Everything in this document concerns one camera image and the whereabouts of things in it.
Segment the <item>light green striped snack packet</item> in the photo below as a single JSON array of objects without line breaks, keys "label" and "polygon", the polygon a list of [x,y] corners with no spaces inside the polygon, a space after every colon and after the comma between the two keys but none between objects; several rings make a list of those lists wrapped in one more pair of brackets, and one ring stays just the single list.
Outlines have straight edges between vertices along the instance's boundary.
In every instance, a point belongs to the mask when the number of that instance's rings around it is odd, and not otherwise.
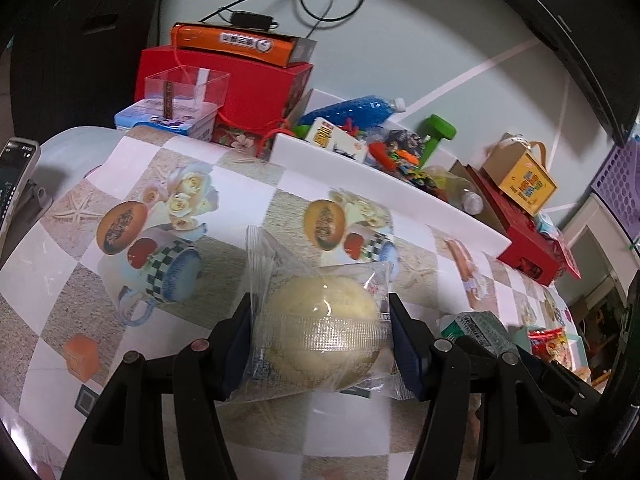
[{"label": "light green striped snack packet", "polygon": [[447,314],[437,324],[442,338],[457,340],[467,336],[494,356],[502,356],[504,352],[518,354],[509,332],[490,311]]}]

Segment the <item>red candy-shaped snack packet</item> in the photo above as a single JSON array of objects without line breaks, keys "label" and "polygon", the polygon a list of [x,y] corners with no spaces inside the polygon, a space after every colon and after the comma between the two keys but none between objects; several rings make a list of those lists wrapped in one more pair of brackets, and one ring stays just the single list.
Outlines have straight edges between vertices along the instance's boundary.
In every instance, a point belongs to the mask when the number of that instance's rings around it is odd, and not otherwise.
[{"label": "red candy-shaped snack packet", "polygon": [[573,366],[570,345],[563,327],[530,330],[527,333],[532,355],[544,362],[557,362],[570,370]]}]

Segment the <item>round bun clear wrapper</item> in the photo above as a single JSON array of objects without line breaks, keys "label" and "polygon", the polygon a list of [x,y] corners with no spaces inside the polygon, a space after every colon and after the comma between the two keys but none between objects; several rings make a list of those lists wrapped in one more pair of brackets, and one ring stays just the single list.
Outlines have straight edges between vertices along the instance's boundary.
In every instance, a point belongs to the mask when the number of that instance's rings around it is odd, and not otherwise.
[{"label": "round bun clear wrapper", "polygon": [[314,266],[258,226],[245,245],[248,353],[231,401],[349,388],[410,399],[393,352],[389,263]]}]

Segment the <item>teal white tray box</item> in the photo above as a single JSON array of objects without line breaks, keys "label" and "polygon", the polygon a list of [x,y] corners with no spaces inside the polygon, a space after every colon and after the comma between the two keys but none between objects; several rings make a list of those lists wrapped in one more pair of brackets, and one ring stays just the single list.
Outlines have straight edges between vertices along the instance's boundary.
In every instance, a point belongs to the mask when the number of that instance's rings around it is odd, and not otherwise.
[{"label": "teal white tray box", "polygon": [[589,370],[582,337],[573,324],[552,327],[510,326],[509,334],[514,344],[544,362],[558,363],[577,374]]}]

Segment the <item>large red gift box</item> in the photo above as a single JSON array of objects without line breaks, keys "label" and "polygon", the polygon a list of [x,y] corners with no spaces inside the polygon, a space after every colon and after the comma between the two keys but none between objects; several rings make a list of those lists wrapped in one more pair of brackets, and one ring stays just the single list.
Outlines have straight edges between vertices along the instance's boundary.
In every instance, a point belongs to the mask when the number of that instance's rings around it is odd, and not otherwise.
[{"label": "large red gift box", "polygon": [[486,203],[478,218],[510,240],[498,259],[537,283],[550,285],[564,271],[552,240],[536,230],[534,219],[507,198],[483,170],[470,165],[464,169]]}]

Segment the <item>white shelf unit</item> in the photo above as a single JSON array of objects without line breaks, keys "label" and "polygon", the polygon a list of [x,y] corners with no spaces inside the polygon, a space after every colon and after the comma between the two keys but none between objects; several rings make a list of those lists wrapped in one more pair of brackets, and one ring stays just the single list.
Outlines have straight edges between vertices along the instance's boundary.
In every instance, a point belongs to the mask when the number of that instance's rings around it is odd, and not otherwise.
[{"label": "white shelf unit", "polygon": [[631,241],[605,203],[591,193],[563,235],[582,274],[580,280],[565,274],[556,281],[565,303],[582,302],[590,310],[616,292],[624,304],[639,271],[639,244]]}]

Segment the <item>light blue tissue pack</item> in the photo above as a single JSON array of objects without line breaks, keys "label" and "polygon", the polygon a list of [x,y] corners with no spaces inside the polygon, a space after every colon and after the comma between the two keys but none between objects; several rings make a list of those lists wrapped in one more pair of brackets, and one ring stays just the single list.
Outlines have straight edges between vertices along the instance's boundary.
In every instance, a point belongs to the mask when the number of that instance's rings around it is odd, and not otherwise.
[{"label": "light blue tissue pack", "polygon": [[548,240],[559,240],[562,237],[562,232],[554,225],[551,218],[544,211],[535,214],[534,223],[536,231],[548,238]]}]

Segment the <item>colourful toy bag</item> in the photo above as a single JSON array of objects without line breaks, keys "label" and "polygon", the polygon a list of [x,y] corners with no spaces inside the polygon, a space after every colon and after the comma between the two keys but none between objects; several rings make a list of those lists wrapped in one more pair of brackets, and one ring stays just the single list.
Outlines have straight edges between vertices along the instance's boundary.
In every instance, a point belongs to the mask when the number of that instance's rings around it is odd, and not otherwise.
[{"label": "colourful toy bag", "polygon": [[373,128],[367,132],[368,165],[414,188],[436,195],[436,184],[419,166],[421,140],[405,129]]}]

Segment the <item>purple perforated basket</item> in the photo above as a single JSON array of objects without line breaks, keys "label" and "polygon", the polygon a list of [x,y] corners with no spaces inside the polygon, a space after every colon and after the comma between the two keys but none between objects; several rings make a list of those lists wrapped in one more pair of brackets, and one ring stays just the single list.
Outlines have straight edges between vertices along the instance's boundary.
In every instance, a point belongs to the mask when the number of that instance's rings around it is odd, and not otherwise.
[{"label": "purple perforated basket", "polygon": [[639,229],[639,141],[614,146],[591,182],[593,192],[608,206],[631,237]]}]

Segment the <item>blue white tissue box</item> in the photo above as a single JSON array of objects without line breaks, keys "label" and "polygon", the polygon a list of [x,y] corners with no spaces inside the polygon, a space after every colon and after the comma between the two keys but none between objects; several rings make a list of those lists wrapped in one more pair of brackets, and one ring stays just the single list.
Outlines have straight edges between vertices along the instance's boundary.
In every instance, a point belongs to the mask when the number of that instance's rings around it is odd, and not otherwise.
[{"label": "blue white tissue box", "polygon": [[163,131],[212,140],[218,106],[209,102],[175,100],[171,117],[164,115],[164,104],[158,99],[143,99],[118,112],[114,117],[117,130],[128,131],[135,126],[149,126]]}]

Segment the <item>playing card box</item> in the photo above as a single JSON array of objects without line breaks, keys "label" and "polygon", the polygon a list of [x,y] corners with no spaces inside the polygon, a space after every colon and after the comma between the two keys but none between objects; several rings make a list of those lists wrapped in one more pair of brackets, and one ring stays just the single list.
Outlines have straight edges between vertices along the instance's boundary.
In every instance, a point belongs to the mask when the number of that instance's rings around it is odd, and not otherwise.
[{"label": "playing card box", "polygon": [[317,148],[356,162],[363,162],[368,152],[367,144],[321,117],[316,118],[311,124],[305,140]]}]

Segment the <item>clear plastic box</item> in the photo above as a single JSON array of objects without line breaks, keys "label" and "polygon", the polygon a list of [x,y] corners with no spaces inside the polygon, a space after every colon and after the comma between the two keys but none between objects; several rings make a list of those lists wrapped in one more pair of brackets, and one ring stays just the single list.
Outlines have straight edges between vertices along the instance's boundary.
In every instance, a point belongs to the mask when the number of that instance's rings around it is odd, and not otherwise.
[{"label": "clear plastic box", "polygon": [[164,115],[171,117],[175,100],[193,100],[224,105],[231,75],[210,68],[180,65],[163,70],[144,80],[144,98],[164,104]]}]

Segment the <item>smartphone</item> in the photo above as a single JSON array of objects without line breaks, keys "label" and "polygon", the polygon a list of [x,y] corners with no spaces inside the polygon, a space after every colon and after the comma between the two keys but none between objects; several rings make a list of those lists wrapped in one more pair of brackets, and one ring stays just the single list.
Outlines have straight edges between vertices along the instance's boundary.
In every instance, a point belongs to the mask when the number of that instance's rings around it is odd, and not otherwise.
[{"label": "smartphone", "polygon": [[1,245],[8,235],[18,201],[40,157],[38,142],[11,138],[1,150]]}]

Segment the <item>black power adapter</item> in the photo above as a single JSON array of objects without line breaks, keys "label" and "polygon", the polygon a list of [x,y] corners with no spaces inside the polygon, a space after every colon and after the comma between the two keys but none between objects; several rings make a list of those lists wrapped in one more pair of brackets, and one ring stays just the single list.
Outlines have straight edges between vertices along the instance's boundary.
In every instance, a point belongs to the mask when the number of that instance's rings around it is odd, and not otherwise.
[{"label": "black power adapter", "polygon": [[233,11],[230,16],[230,24],[233,27],[261,30],[269,32],[279,27],[272,16],[248,11]]}]

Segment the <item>black cabinet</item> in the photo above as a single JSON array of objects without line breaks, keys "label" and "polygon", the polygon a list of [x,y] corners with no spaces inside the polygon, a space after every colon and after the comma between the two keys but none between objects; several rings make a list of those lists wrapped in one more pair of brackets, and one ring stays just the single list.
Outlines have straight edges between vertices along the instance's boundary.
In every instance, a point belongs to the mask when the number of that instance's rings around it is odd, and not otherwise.
[{"label": "black cabinet", "polygon": [[158,0],[1,0],[16,136],[111,128],[134,100]]}]

